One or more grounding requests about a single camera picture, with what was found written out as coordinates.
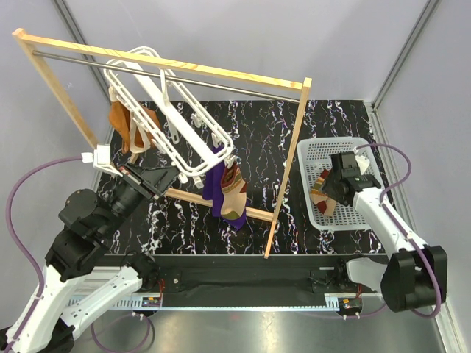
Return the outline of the striped sock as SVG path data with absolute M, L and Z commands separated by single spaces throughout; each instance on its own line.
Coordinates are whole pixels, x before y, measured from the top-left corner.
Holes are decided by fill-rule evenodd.
M 324 216 L 333 216 L 337 205 L 337 202 L 334 199 L 321 192 L 321 187 L 329 173 L 329 170 L 324 169 L 309 192 L 311 202 Z
M 236 163 L 224 169 L 221 188 L 223 194 L 222 217 L 231 221 L 240 218 L 246 207 L 247 183 Z

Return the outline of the purple sock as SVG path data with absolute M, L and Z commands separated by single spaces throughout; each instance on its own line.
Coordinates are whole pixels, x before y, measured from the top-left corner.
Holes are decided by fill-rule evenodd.
M 221 179 L 224 173 L 225 164 L 220 162 L 218 165 L 210 169 L 205 175 L 205 184 L 203 187 L 202 198 L 207 201 L 212 201 L 212 215 L 215 218 L 220 218 L 227 224 L 232 226 L 235 231 L 239 231 L 247 221 L 247 213 L 244 211 L 243 215 L 236 220 L 228 220 L 221 214 L 224 196 L 221 188 Z

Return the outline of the white plastic clip hanger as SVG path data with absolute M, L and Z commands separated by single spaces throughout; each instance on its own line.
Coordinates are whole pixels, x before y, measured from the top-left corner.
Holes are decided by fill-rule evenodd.
M 169 133 L 131 94 L 118 74 L 132 74 L 151 101 L 166 118 Z M 156 85 L 142 67 L 133 62 L 111 59 L 103 69 L 109 84 L 112 105 L 121 109 L 127 121 L 122 134 L 123 147 L 132 154 L 142 154 L 152 147 L 170 158 L 180 171 L 182 183 L 192 179 L 203 188 L 202 177 L 219 163 L 232 162 L 233 139 L 202 106 L 190 90 L 178 81 L 170 69 L 160 69 Z

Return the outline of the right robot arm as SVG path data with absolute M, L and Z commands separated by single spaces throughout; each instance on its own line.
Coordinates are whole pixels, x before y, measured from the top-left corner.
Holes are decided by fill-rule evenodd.
M 351 291 L 359 284 L 378 292 L 386 306 L 398 313 L 432 307 L 436 316 L 446 299 L 447 254 L 441 246 L 429 246 L 386 199 L 386 189 L 375 176 L 362 174 L 352 151 L 331 155 L 331 170 L 321 190 L 337 203 L 359 213 L 378 237 L 387 264 L 367 257 L 346 262 L 334 273 L 338 289 Z

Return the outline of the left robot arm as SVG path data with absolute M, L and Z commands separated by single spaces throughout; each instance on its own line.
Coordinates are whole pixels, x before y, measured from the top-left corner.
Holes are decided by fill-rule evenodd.
M 69 352 L 75 341 L 118 300 L 139 290 L 162 290 L 159 266 L 145 253 L 132 253 L 100 288 L 70 306 L 76 290 L 108 252 L 107 239 L 140 203 L 159 199 L 175 181 L 174 166 L 142 168 L 127 163 L 108 199 L 90 189 L 73 192 L 60 211 L 63 229 L 34 264 L 38 286 L 18 320 L 1 330 L 3 352 Z

